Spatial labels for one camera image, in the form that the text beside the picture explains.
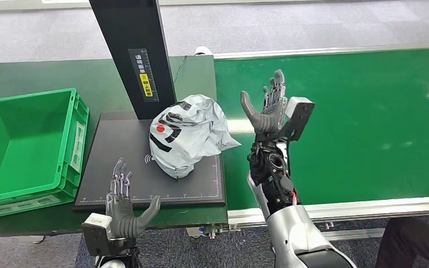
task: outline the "red dot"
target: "red dot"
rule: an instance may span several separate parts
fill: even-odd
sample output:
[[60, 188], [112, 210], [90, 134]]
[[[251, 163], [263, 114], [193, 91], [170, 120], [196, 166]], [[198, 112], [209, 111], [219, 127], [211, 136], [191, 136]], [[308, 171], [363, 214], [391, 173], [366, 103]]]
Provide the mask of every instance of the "red dot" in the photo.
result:
[[157, 126], [157, 131], [164, 132], [165, 131], [165, 127], [163, 125], [158, 125]]

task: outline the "black trousers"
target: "black trousers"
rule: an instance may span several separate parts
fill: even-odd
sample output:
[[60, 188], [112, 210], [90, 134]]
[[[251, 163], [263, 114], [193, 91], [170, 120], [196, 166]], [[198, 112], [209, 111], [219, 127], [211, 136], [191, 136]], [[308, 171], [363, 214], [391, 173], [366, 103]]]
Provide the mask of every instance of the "black trousers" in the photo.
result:
[[390, 219], [376, 268], [412, 268], [417, 255], [429, 261], [429, 224], [414, 218]]

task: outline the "scale pole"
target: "scale pole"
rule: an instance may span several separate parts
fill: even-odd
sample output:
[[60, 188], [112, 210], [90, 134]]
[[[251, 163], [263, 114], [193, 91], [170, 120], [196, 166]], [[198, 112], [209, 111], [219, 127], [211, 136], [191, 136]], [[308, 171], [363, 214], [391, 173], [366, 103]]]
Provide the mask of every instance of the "scale pole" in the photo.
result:
[[89, 0], [138, 119], [175, 103], [158, 0]]

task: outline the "green tabletop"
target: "green tabletop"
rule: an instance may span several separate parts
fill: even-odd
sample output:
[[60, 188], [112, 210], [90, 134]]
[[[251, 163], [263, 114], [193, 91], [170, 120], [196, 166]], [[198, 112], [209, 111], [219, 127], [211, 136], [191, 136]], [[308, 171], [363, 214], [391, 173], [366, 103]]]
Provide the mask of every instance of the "green tabletop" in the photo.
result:
[[[260, 110], [274, 70], [287, 95], [316, 103], [290, 146], [292, 178], [303, 204], [429, 197], [429, 49], [215, 60], [218, 103], [246, 120], [239, 91]], [[254, 134], [223, 153], [228, 209], [256, 207], [246, 184]]]
[[[171, 68], [179, 76], [175, 84], [177, 97], [204, 93], [216, 97], [213, 57], [183, 57], [170, 59]], [[0, 63], [0, 97], [61, 88], [76, 88], [90, 109], [87, 140], [94, 136], [99, 114], [132, 109], [119, 74], [111, 59], [47, 61], [34, 63]], [[88, 156], [91, 142], [86, 142]], [[75, 232], [89, 213], [76, 213], [72, 204], [38, 209], [0, 218], [0, 236]], [[227, 222], [226, 207], [162, 208], [152, 221], [152, 228], [200, 226]]]

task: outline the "grey carpet floor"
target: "grey carpet floor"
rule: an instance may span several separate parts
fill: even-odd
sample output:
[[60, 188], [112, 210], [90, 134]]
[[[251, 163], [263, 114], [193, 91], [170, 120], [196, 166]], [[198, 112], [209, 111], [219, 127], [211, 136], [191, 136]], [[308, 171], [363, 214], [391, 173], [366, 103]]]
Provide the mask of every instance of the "grey carpet floor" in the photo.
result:
[[[170, 55], [429, 44], [429, 0], [328, 1], [161, 9]], [[111, 55], [90, 9], [0, 12], [0, 62], [104, 59]], [[374, 226], [385, 221], [367, 223]], [[359, 268], [373, 267], [379, 238], [335, 245]], [[139, 239], [145, 267], [273, 267], [265, 228], [193, 239], [183, 229]], [[38, 245], [0, 238], [0, 267], [93, 267], [80, 234]], [[415, 267], [429, 267], [422, 259]]]
[[[170, 55], [429, 43], [429, 0], [166, 6]], [[91, 9], [0, 12], [0, 62], [110, 58]]]

